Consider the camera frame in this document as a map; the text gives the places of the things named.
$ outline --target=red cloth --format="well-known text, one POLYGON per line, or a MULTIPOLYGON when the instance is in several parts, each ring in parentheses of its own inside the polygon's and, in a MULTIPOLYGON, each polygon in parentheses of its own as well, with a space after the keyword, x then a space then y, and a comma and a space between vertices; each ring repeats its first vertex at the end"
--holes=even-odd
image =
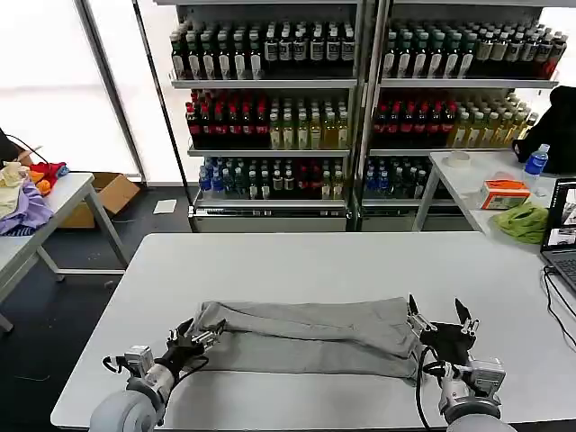
POLYGON ((40 162, 39 164, 30 165, 30 170, 36 173, 44 174, 42 180, 48 180, 48 182, 50 183, 50 187, 52 187, 58 180, 58 178, 56 177, 56 173, 65 164, 66 163, 64 162, 59 162, 57 164, 47 164, 45 162, 40 162))

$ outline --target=shelf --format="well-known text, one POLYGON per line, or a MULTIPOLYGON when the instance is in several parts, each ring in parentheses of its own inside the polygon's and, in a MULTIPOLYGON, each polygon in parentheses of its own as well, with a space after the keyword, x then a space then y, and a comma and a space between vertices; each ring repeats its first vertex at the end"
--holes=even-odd
POLYGON ((383 78, 380 88, 543 88, 558 86, 545 79, 435 79, 383 78))
POLYGON ((574 0, 395 0, 395 5, 494 5, 574 7, 574 0))
POLYGON ((177 79, 172 80, 173 88, 354 88, 356 80, 346 79, 177 79))
POLYGON ((373 148, 370 156, 428 156, 435 151, 509 151, 509 148, 373 148))
MULTIPOLYGON (((382 208, 382 207, 419 207, 422 200, 395 200, 395 199, 365 199, 362 200, 363 207, 382 208)), ((430 204, 435 207, 455 207, 457 204, 452 200, 432 200, 430 204)))
POLYGON ((160 6, 196 5, 356 5, 357 0, 154 0, 160 6))
POLYGON ((211 209, 305 209, 342 210, 344 200, 211 200, 197 199, 195 208, 211 209))
POLYGON ((205 158, 346 158, 350 150, 212 150, 189 148, 188 156, 205 158))

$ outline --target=table leg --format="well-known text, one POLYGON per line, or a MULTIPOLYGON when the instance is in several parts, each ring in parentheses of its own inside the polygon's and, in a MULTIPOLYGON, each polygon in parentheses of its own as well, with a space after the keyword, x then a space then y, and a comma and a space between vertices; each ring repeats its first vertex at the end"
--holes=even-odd
POLYGON ((89 186, 89 189, 90 192, 85 198, 86 203, 88 204, 90 211, 94 215, 94 218, 98 223, 98 226, 105 234, 105 236, 108 238, 108 242, 110 243, 112 250, 118 257, 118 260, 120 261, 122 266, 126 268, 128 267, 128 263, 130 262, 130 260, 128 258, 128 255, 124 251, 124 246, 122 245, 120 237, 118 237, 116 229, 114 228, 112 222, 110 221, 110 218, 106 214, 106 210, 100 203, 100 200, 98 200, 98 195, 96 195, 96 191, 91 185, 89 186))
POLYGON ((64 280, 64 275, 60 274, 61 273, 60 269, 58 268, 54 260, 50 257, 50 255, 48 255, 46 249, 40 246, 38 247, 38 249, 36 249, 36 252, 38 253, 38 256, 42 259, 42 261, 44 261, 44 264, 46 264, 46 266, 48 266, 48 268, 56 276, 56 280, 58 282, 62 282, 64 280))
POLYGON ((438 187, 438 181, 440 177, 438 177, 438 172, 436 167, 432 167, 432 171, 430 172, 430 177, 426 183, 426 189, 424 190, 424 194, 422 195, 422 202, 418 207, 418 213, 416 214, 416 219, 414 220, 414 224, 412 225, 412 231, 422 231, 422 227, 424 226, 424 221, 428 216, 428 209, 430 208, 430 204, 432 203, 432 198, 434 198, 434 192, 438 187))
POLYGON ((14 324, 0 314, 0 329, 3 329, 6 333, 10 333, 14 330, 14 324))

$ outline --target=orange box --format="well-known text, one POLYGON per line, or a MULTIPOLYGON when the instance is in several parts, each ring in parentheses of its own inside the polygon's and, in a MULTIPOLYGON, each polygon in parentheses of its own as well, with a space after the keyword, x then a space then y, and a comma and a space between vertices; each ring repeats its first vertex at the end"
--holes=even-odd
POLYGON ((523 203, 530 190, 518 180, 486 180, 480 190, 481 208, 507 210, 523 203))

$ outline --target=cardboard box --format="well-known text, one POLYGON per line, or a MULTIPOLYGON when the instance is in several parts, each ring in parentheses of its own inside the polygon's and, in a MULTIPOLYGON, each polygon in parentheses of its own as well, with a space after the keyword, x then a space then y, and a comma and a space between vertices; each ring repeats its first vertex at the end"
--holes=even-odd
MULTIPOLYGON (((112 215, 118 214, 140 190, 125 175, 115 173, 93 173, 92 186, 102 206, 112 215)), ((88 204, 81 202, 60 224, 60 228, 94 228, 94 215, 88 204)))
POLYGON ((526 185, 516 180, 486 180, 480 190, 484 210, 507 210, 522 204, 530 196, 526 185))

